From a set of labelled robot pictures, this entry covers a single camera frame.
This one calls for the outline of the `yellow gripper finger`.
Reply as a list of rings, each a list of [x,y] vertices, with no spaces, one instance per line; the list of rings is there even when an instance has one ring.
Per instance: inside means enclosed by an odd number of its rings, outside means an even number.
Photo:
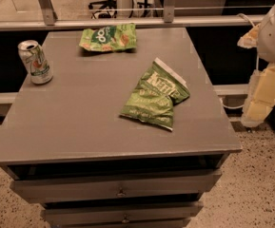
[[[270,63],[263,71],[255,70],[250,77],[241,123],[245,127],[258,126],[274,106],[275,64]]]
[[[237,45],[241,48],[255,48],[258,46],[258,33],[260,25],[254,26],[249,32],[242,36]]]

